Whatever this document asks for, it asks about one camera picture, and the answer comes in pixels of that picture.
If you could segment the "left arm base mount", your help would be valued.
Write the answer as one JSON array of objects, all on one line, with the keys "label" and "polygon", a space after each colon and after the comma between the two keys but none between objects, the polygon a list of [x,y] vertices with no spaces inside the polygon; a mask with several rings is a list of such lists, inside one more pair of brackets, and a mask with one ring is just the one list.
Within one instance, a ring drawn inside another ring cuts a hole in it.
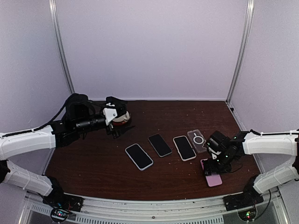
[{"label": "left arm base mount", "polygon": [[49,205],[52,210],[50,218],[54,223],[64,222],[73,211],[80,212],[84,199],[80,196],[65,194],[58,180],[48,176],[53,190],[48,196],[41,196],[43,203]]}]

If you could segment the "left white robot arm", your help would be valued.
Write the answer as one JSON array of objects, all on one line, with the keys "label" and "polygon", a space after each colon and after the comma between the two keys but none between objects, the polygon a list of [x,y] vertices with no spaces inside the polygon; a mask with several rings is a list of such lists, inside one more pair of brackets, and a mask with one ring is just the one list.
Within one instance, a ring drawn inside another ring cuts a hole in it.
[{"label": "left white robot arm", "polygon": [[108,135],[118,138],[131,129],[131,115],[127,110],[127,101],[115,97],[107,97],[105,102],[98,104],[85,94],[71,94],[59,113],[64,112],[60,120],[55,115],[46,124],[33,129],[0,136],[0,181],[36,192],[57,207],[67,203],[59,182],[30,172],[9,161],[15,155],[41,149],[56,149],[70,145],[87,133],[104,129]]}]

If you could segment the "clear phone case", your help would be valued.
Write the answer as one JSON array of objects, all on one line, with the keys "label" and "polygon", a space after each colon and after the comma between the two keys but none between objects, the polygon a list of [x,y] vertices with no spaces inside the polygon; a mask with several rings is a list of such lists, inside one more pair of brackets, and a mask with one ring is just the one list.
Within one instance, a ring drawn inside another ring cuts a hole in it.
[{"label": "clear phone case", "polygon": [[192,131],[188,131],[187,132],[187,136],[191,142],[191,144],[193,145],[194,150],[200,154],[206,151],[206,139],[204,138],[204,136],[201,134],[200,130],[195,129]]}]

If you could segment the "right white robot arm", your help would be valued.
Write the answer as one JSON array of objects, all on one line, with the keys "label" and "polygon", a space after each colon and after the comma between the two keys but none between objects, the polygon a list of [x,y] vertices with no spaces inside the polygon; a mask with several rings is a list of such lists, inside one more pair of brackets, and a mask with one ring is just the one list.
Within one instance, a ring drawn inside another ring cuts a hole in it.
[{"label": "right white robot arm", "polygon": [[231,172],[231,162],[243,155],[286,154],[290,159],[276,168],[252,177],[243,193],[240,203],[251,205],[257,196],[271,188],[299,179],[299,132],[291,130],[280,133],[259,133],[254,130],[240,131],[229,138],[215,131],[205,143],[211,158],[203,160],[205,176]]}]

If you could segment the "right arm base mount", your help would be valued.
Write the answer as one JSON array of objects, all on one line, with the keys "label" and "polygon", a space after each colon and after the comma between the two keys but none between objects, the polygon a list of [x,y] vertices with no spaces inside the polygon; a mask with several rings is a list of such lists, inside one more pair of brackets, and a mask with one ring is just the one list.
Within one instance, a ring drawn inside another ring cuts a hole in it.
[{"label": "right arm base mount", "polygon": [[223,198],[226,211],[238,210],[239,218],[245,222],[254,221],[257,218],[256,206],[264,201],[262,195],[253,188],[256,178],[257,175],[249,179],[242,193]]}]

